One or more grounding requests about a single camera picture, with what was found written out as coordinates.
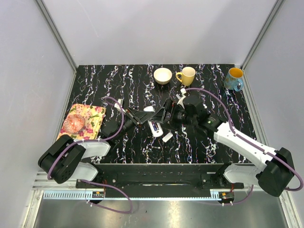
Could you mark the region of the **blue purple battery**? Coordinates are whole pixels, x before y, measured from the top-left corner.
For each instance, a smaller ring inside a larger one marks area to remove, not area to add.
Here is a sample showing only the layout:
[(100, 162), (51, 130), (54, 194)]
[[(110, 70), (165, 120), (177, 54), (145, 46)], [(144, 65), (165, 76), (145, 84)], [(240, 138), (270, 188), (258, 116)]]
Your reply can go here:
[(159, 131), (159, 127), (158, 127), (158, 124), (155, 123), (155, 122), (152, 122), (152, 126), (153, 126), (153, 129), (155, 132), (158, 132)]

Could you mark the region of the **white battery cover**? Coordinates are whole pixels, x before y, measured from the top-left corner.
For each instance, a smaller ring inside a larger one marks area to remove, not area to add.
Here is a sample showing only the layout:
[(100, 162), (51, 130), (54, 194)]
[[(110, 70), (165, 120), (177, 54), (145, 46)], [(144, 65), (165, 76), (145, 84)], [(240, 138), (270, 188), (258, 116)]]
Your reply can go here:
[(172, 133), (166, 134), (166, 135), (162, 138), (163, 142), (166, 143), (170, 138), (172, 138), (172, 136), (173, 136)]

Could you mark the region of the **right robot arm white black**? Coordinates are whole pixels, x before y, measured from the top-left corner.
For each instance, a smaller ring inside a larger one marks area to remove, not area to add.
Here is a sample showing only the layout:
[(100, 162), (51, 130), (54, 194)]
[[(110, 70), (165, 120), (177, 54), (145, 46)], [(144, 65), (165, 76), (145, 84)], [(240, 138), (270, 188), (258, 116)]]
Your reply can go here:
[(290, 151), (284, 147), (276, 150), (243, 134), (226, 119), (209, 113), (196, 96), (183, 97), (177, 103), (167, 99), (151, 121), (172, 130), (191, 126), (199, 134), (247, 158), (250, 165), (226, 164), (218, 170), (218, 175), (230, 183), (257, 185), (269, 195), (279, 197), (294, 177)]

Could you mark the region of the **white remote control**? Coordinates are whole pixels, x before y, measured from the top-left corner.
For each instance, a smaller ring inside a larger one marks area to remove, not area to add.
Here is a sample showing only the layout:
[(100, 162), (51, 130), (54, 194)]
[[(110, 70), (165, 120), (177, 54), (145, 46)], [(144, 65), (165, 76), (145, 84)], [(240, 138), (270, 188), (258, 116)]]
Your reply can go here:
[[(145, 112), (155, 112), (152, 106), (145, 107), (143, 110)], [(161, 137), (163, 135), (163, 130), (159, 123), (149, 121), (148, 125), (154, 137)]]

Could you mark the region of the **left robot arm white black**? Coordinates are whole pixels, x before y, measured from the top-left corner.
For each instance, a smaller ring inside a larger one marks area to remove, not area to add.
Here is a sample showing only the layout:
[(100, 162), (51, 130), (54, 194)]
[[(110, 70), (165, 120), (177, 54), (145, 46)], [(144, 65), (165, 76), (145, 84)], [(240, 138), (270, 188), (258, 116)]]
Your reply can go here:
[(101, 127), (101, 138), (97, 139), (76, 140), (64, 134), (39, 158), (38, 166), (47, 173), (49, 179), (58, 184), (70, 178), (92, 181), (98, 175), (97, 168), (81, 160), (93, 156), (106, 156), (121, 136), (130, 129), (150, 121), (154, 112), (151, 106), (142, 111), (124, 109), (122, 120), (106, 122)]

